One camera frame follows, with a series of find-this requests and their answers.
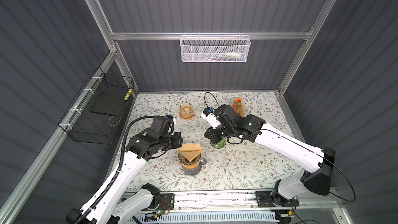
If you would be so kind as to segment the single brown paper filter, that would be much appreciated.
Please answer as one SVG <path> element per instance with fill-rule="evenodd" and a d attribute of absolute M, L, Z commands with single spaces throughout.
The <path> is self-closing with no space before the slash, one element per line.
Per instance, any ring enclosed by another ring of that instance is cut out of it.
<path fill-rule="evenodd" d="M 190 159 L 199 153 L 203 152 L 203 148 L 200 144 L 186 143 L 182 144 L 180 148 L 177 149 L 178 153 L 181 153 L 184 157 Z"/>

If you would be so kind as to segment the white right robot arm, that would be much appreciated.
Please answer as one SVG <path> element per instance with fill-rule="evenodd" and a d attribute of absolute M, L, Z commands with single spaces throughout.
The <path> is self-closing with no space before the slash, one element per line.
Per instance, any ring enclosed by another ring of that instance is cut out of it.
<path fill-rule="evenodd" d="M 271 199 L 276 205 L 297 206 L 296 197 L 307 192 L 320 196 L 330 193 L 334 149 L 305 144 L 255 115 L 241 117 L 230 105 L 224 104 L 216 109 L 207 107 L 201 116 L 210 124 L 204 136 L 211 143 L 239 138 L 270 148 L 301 166 L 299 172 L 274 184 Z"/>

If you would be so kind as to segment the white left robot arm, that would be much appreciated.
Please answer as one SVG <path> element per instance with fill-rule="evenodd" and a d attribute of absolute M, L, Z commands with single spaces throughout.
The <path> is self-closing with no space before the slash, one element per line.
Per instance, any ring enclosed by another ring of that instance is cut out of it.
<path fill-rule="evenodd" d="M 81 208 L 74 208 L 66 216 L 69 224 L 122 224 L 145 209 L 156 209 L 161 191 L 152 184 L 141 186 L 133 196 L 120 202 L 128 185 L 151 160 L 160 157 L 159 151 L 181 147 L 180 132 L 174 131 L 172 115 L 149 116 L 150 127 L 131 137 L 124 134 L 117 167 L 99 190 Z"/>

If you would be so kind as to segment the clear grey glass dripper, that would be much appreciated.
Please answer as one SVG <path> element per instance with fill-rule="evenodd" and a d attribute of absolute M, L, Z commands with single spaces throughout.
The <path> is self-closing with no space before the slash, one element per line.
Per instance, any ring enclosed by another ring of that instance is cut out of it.
<path fill-rule="evenodd" d="M 181 164 L 193 164 L 197 163 L 201 160 L 201 153 L 197 154 L 196 156 L 188 159 L 184 157 L 181 153 L 178 154 L 178 159 Z"/>

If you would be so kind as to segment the orange glass pitcher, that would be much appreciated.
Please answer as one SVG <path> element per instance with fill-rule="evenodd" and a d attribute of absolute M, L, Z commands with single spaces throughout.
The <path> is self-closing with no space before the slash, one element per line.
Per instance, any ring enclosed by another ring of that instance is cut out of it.
<path fill-rule="evenodd" d="M 195 117 L 194 109 L 189 102 L 180 103 L 179 115 L 182 119 L 191 119 Z"/>

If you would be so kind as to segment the clear grey glass pitcher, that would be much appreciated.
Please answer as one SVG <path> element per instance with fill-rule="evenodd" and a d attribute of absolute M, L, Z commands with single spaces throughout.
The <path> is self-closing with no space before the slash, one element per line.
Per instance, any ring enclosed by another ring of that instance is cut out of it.
<path fill-rule="evenodd" d="M 187 167 L 182 167 L 182 171 L 186 174 L 186 175 L 197 175 L 199 173 L 199 171 L 201 170 L 202 166 L 207 164 L 207 160 L 206 159 L 201 159 L 200 162 L 195 165 L 193 168 L 187 168 Z"/>

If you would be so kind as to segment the orange coffee filter box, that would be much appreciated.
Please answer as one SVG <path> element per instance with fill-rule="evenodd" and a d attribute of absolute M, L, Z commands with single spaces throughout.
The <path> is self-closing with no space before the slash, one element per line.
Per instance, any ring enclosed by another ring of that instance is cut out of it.
<path fill-rule="evenodd" d="M 236 98 L 232 107 L 242 118 L 246 117 L 246 106 L 242 98 Z"/>

